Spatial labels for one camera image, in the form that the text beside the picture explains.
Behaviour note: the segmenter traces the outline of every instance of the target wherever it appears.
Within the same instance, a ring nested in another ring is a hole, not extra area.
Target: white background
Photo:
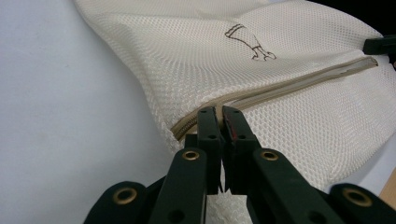
[[[396,137],[346,181],[378,194]],[[139,82],[72,1],[0,2],[0,223],[82,223],[124,180],[172,160]]]

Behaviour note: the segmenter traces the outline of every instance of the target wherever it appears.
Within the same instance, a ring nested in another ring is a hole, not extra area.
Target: metal rivet
[[[276,161],[277,159],[279,159],[279,157],[274,152],[270,151],[262,152],[262,158],[268,161]]]
[[[343,189],[343,195],[350,202],[358,206],[370,207],[373,204],[373,201],[369,198],[369,196],[358,189]]]
[[[113,202],[124,205],[132,202],[137,196],[137,191],[133,188],[118,189],[113,195]]]
[[[183,158],[188,161],[195,161],[199,158],[199,153],[196,151],[186,151],[183,153]]]

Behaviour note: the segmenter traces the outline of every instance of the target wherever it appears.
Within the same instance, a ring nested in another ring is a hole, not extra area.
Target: black object
[[[392,1],[374,2],[345,0],[309,0],[349,14],[376,29],[385,38],[366,40],[363,52],[369,55],[388,54],[389,63],[396,70],[396,8]]]
[[[167,176],[148,188],[121,182],[105,191],[84,224],[205,223],[206,195],[247,195],[253,223],[396,223],[396,212],[370,191],[339,184],[313,188],[279,151],[262,148],[243,113],[224,106],[198,112],[198,132],[186,136]]]

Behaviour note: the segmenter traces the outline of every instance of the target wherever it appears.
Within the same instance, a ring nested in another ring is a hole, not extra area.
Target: screw hole
[[[325,224],[327,223],[326,217],[319,212],[310,212],[308,218],[312,223]]]
[[[268,161],[276,161],[279,157],[274,152],[264,151],[262,152],[262,158]]]
[[[172,223],[179,223],[184,219],[184,213],[180,210],[172,211],[168,214],[168,219]]]
[[[187,151],[183,153],[183,158],[188,161],[195,161],[199,158],[199,153],[195,151]]]
[[[113,195],[113,202],[124,205],[132,202],[137,196],[137,191],[132,188],[123,188],[117,190]]]
[[[372,200],[358,189],[344,189],[343,195],[358,206],[370,207],[373,204]]]

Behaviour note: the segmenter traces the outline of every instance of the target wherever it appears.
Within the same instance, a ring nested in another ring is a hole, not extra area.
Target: drawing
[[[225,33],[225,36],[231,39],[238,40],[253,50],[254,55],[251,59],[253,60],[264,60],[268,58],[276,59],[275,54],[269,51],[265,51],[257,40],[256,36],[253,35],[244,25],[236,24],[229,31]]]

